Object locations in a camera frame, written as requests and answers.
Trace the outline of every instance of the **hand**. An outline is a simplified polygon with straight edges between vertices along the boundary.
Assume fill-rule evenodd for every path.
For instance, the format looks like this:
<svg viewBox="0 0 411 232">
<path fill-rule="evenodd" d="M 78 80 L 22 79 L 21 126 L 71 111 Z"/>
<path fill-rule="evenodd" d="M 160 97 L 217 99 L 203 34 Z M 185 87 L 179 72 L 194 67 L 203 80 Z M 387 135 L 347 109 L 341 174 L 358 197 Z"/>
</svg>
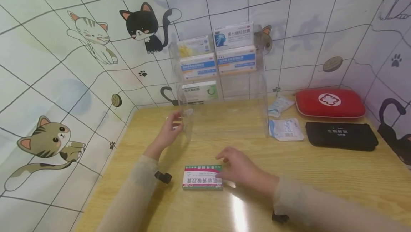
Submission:
<svg viewBox="0 0 411 232">
<path fill-rule="evenodd" d="M 226 147 L 215 157 L 224 159 L 229 167 L 216 175 L 216 178 L 230 180 L 249 188 L 255 189 L 267 196 L 274 196 L 278 185 L 278 177 L 262 171 L 243 152 L 232 147 Z"/>
<path fill-rule="evenodd" d="M 143 153 L 145 156 L 158 161 L 162 151 L 176 140 L 184 125 L 182 123 L 174 123 L 174 121 L 181 121 L 181 114 L 179 111 L 174 111 L 168 115 L 159 134 Z"/>
</svg>

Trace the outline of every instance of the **beige sleeve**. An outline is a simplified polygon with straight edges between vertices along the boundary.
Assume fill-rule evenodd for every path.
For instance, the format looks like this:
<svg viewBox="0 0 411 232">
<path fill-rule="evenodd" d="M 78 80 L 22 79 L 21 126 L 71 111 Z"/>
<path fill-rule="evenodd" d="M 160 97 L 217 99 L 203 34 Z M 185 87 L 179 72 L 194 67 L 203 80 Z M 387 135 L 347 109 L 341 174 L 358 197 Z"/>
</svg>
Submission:
<svg viewBox="0 0 411 232">
<path fill-rule="evenodd" d="M 157 185 L 158 162 L 141 156 L 106 211 L 98 232 L 137 231 Z"/>
<path fill-rule="evenodd" d="M 384 215 L 281 177 L 274 197 L 276 215 L 324 232 L 410 232 Z"/>
</svg>

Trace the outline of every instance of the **tabby cat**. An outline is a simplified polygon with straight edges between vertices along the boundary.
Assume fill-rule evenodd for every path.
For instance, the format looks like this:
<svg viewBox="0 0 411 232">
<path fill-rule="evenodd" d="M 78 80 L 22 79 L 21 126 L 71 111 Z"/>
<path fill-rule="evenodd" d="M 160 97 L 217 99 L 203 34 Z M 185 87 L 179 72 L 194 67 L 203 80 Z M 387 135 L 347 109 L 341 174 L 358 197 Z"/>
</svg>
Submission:
<svg viewBox="0 0 411 232">
<path fill-rule="evenodd" d="M 83 42 L 96 60 L 103 64 L 116 64 L 118 62 L 116 54 L 105 46 L 110 40 L 107 23 L 97 23 L 89 18 L 80 18 L 70 11 L 67 12 L 75 22 L 77 29 L 77 31 L 68 29 L 67 35 Z"/>
<path fill-rule="evenodd" d="M 59 153 L 67 163 L 60 165 L 30 163 L 24 165 L 6 180 L 5 190 L 18 189 L 32 173 L 38 170 L 62 170 L 78 160 L 85 150 L 86 144 L 70 141 L 70 137 L 71 131 L 67 126 L 51 122 L 46 116 L 41 116 L 31 137 L 20 138 L 17 145 L 23 151 L 40 158 L 49 158 Z"/>
</svg>

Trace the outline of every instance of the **first aid cross logo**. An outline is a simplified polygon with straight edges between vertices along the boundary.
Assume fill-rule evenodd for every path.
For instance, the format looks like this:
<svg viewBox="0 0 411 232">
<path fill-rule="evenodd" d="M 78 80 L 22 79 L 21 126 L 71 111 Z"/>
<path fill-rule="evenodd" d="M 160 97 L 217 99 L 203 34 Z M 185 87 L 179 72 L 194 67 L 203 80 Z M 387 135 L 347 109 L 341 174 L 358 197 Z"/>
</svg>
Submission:
<svg viewBox="0 0 411 232">
<path fill-rule="evenodd" d="M 341 99 L 338 96 L 330 93 L 320 94 L 318 101 L 327 106 L 338 106 L 341 104 Z"/>
</svg>

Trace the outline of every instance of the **red first aid kit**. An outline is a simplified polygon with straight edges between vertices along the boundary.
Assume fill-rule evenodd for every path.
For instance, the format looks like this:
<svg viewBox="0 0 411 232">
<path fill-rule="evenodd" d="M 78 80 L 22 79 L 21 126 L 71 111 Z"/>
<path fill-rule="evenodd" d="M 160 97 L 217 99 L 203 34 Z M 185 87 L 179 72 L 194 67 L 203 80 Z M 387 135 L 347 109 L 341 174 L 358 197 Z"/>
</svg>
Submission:
<svg viewBox="0 0 411 232">
<path fill-rule="evenodd" d="M 306 116 L 360 118 L 365 115 L 359 95 L 346 89 L 305 89 L 295 94 L 295 105 Z"/>
</svg>

